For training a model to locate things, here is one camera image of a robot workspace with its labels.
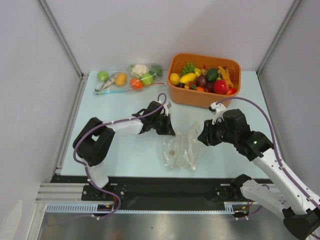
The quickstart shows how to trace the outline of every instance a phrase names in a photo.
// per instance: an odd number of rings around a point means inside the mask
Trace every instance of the white wall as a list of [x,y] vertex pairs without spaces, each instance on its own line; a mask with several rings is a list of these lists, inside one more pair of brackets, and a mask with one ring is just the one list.
[[0,222],[22,200],[21,240],[79,78],[35,0],[0,1],[0,36]]
[[293,0],[47,0],[82,71],[191,52],[257,70]]
[[285,160],[320,195],[320,1],[302,1],[261,75]]

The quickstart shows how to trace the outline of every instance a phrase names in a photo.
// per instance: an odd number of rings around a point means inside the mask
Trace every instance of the tabletop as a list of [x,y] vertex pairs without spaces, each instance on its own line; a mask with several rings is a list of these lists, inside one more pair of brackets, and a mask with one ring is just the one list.
[[[80,107],[71,133],[70,142],[63,161],[61,175],[85,176],[84,167],[73,159],[72,143],[80,131],[92,117],[103,122],[128,118],[131,114],[147,108],[149,103],[156,101],[160,93],[167,95],[172,107],[171,123],[177,132],[186,132],[198,122],[201,130],[204,121],[213,115],[207,108],[175,104],[171,101],[168,86],[145,89],[140,92],[124,92],[94,95],[97,71],[91,71],[81,99]],[[248,98],[267,112],[267,106],[256,72],[241,73],[241,89],[238,97]],[[228,109],[240,109],[253,131],[264,133],[271,139],[268,124],[251,104],[234,99]],[[113,177],[154,177],[154,178],[235,178],[246,174],[255,179],[268,179],[268,176],[240,155],[233,145],[221,143],[215,147],[205,147],[194,171],[183,167],[175,170],[164,166],[162,142],[164,136],[151,130],[144,134],[115,138],[112,141],[103,164],[108,176]]]

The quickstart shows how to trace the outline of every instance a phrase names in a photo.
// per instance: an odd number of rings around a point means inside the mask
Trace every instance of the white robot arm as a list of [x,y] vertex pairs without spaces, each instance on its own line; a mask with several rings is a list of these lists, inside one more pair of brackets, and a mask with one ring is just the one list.
[[209,109],[214,117],[204,122],[198,140],[207,146],[231,143],[264,171],[280,193],[261,186],[244,174],[231,184],[238,187],[246,199],[277,215],[296,238],[306,239],[320,226],[320,196],[311,191],[283,160],[277,159],[274,145],[263,133],[250,130],[239,109],[226,110],[221,103],[213,103]]
[[76,161],[85,165],[97,187],[103,188],[109,182],[103,162],[114,138],[143,134],[151,129],[158,135],[176,135],[171,125],[170,106],[170,102],[161,104],[160,101],[152,101],[147,109],[140,110],[128,119],[104,123],[93,117],[88,121],[72,146],[82,159]]

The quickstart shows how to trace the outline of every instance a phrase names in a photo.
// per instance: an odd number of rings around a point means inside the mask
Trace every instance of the red apple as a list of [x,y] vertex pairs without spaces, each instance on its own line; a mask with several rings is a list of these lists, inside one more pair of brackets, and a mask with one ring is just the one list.
[[215,81],[213,84],[213,92],[215,94],[226,94],[228,90],[228,83],[223,79]]

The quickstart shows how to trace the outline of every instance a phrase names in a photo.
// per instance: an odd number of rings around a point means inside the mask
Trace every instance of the clear plastic bag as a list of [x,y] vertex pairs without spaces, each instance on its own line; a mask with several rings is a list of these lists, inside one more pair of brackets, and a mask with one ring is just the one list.
[[164,137],[162,152],[166,168],[175,170],[184,167],[187,170],[196,170],[196,165],[205,149],[197,139],[200,132],[199,123],[196,122],[185,133],[177,132],[176,136]]
[[95,95],[139,92],[148,88],[165,86],[163,70],[159,65],[132,64],[128,72],[100,71],[96,78]]

